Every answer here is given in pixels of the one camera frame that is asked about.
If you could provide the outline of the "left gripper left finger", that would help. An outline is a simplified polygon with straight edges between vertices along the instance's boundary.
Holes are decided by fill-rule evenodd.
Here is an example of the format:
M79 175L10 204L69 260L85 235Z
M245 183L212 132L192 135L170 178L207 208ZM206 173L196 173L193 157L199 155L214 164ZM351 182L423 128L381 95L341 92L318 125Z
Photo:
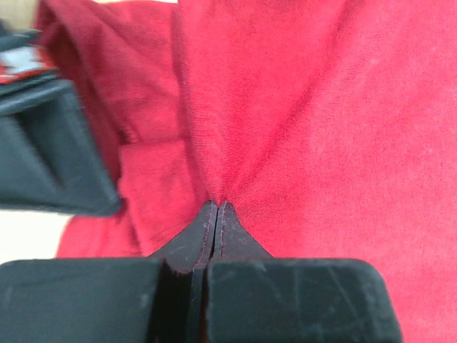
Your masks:
M200 342L217 206L149 257L1 265L3 342Z

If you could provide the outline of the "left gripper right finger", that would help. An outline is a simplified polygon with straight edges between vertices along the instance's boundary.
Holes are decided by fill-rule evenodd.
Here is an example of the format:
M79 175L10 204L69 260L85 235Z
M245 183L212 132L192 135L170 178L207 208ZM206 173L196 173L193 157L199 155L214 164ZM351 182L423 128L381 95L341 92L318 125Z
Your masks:
M401 342L383 277L358 259L272 257L233 204L218 210L208 265L210 342Z

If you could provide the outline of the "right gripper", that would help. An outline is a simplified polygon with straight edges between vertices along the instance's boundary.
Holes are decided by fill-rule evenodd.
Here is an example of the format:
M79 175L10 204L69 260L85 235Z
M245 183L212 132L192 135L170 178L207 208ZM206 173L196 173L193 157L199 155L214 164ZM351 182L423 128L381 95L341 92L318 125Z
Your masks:
M39 31L1 26L1 208L107 217L121 200Z

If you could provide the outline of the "red t shirt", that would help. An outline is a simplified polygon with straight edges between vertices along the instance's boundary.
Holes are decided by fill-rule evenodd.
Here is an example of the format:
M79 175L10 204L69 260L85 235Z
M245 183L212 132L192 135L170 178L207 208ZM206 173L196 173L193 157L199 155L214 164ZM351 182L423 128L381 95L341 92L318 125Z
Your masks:
M407 342L456 340L454 1L42 1L123 208L59 257L147 256L231 202L277 257L382 273Z

